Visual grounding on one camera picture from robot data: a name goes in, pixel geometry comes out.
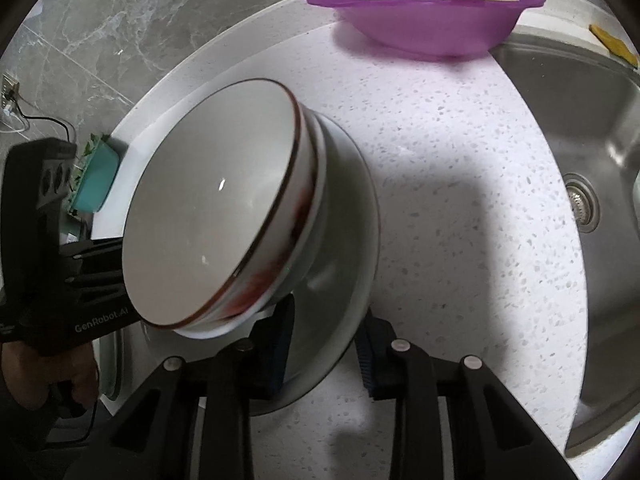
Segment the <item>sink drain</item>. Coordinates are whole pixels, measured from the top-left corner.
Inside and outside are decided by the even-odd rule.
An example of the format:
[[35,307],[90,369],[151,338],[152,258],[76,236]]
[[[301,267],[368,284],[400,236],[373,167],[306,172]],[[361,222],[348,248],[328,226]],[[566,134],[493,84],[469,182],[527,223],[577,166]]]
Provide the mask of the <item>sink drain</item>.
[[590,233],[600,221],[600,205],[591,184],[578,174],[568,173],[563,178],[566,193],[574,212],[575,223],[581,233]]

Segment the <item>stainless steel sink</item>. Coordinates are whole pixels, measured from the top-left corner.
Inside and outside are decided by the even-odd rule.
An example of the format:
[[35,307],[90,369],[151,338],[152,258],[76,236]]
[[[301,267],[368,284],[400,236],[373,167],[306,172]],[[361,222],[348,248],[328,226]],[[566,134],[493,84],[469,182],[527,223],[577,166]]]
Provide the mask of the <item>stainless steel sink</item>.
[[580,233],[589,333],[567,451],[599,440],[640,403],[640,78],[588,50],[515,36],[492,51],[553,152]]

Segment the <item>wall outlet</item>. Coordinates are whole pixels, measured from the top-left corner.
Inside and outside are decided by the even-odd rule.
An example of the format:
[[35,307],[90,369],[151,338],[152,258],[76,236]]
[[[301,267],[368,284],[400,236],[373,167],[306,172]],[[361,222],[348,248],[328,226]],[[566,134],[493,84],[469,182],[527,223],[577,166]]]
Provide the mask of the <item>wall outlet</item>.
[[6,96],[7,94],[13,90],[14,93],[18,93],[18,80],[15,77],[8,75],[7,73],[2,74],[2,88],[0,89],[0,108],[4,108],[6,106]]

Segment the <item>stacked bowl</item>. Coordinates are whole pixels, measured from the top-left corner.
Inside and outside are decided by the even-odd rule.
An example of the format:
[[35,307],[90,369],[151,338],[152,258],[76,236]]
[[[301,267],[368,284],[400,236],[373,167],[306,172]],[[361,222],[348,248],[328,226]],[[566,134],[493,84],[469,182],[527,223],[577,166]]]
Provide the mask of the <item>stacked bowl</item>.
[[290,292],[319,248],[322,131],[284,85],[210,95],[167,134],[133,195],[122,266],[149,324],[223,335]]

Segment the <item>white speckled countertop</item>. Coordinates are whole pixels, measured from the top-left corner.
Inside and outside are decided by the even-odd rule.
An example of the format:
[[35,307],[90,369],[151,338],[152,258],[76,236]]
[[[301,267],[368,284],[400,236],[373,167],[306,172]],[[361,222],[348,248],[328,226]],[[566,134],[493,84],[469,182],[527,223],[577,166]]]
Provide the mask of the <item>white speckled countertop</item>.
[[[122,121],[114,137],[137,170],[118,174],[94,237],[122,233],[135,173],[166,126],[245,76],[281,80],[363,151],[382,220],[374,313],[433,356],[482,356],[562,449],[586,352],[578,233],[539,127],[489,56],[401,59],[325,9],[270,7],[185,60]],[[125,394],[155,365],[139,327],[126,333]],[[392,403],[369,401],[350,350],[303,399],[252,420],[257,477],[384,478],[392,427]]]

